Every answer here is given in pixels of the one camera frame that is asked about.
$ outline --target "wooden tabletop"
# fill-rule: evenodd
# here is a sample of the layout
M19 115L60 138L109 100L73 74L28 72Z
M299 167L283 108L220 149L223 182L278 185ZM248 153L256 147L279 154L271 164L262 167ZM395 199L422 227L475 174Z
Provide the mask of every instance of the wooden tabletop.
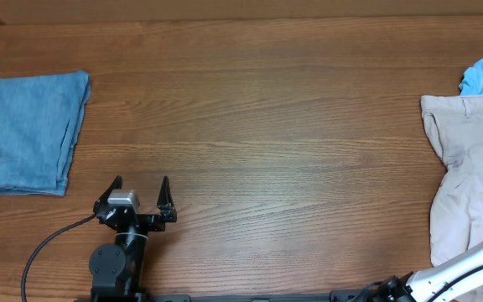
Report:
M117 174L145 211L171 180L179 221L150 236L143 273L155 294L325 293L429 268L445 169L419 97L459 94L481 57L483 17L0 27L0 77L92 80L66 197L0 196L0 301ZM113 239L96 222L57 237L29 301L86 297Z

